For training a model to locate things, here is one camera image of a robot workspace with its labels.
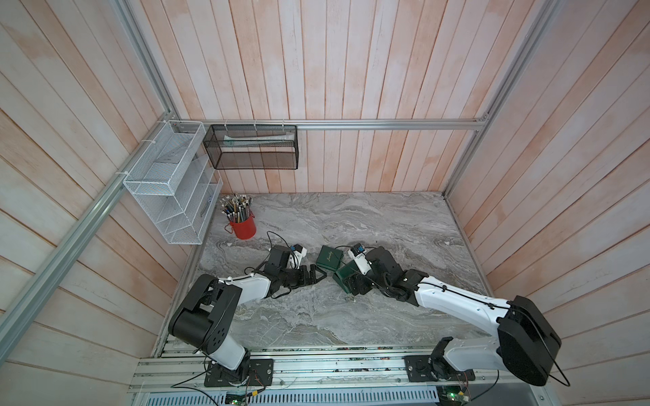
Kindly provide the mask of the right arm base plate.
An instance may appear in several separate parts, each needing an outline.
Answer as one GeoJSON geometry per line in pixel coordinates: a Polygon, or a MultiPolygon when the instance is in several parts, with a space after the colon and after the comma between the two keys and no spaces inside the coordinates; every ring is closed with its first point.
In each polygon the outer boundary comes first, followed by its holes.
{"type": "Polygon", "coordinates": [[[474,370],[454,370],[444,359],[431,355],[409,355],[404,357],[409,382],[470,382],[476,380],[474,370]]]}

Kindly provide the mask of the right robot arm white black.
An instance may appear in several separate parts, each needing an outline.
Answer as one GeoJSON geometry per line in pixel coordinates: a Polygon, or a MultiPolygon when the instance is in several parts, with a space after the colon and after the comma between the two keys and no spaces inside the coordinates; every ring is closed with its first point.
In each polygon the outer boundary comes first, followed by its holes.
{"type": "Polygon", "coordinates": [[[355,245],[350,262],[333,274],[348,294],[377,289],[389,299],[433,309],[484,331],[474,339],[441,338],[427,356],[407,356],[412,382],[470,377],[475,370],[505,370],[520,381],[543,387],[551,379],[561,340],[528,298],[497,299],[447,284],[426,272],[403,269],[384,247],[355,245]]]}

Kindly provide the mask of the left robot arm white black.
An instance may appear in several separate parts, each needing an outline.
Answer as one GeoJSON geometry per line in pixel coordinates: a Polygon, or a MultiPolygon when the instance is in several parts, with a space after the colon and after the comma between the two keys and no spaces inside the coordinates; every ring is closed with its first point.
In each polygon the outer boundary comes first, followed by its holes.
{"type": "Polygon", "coordinates": [[[208,372],[225,385],[241,385],[251,376],[250,350],[230,336],[237,307],[258,299],[279,299],[285,289],[318,284],[327,273],[304,265],[301,245],[274,245],[265,261],[243,277],[196,279],[169,322],[169,334],[191,345],[210,361],[208,372]]]}

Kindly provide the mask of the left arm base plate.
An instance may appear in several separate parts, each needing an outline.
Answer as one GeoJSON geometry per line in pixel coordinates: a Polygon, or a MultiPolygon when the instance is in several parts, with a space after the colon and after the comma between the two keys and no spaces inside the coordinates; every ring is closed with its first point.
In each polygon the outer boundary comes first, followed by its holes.
{"type": "Polygon", "coordinates": [[[205,387],[238,387],[272,385],[274,375],[274,360],[244,359],[236,370],[229,370],[219,364],[212,363],[208,367],[205,387]]]}

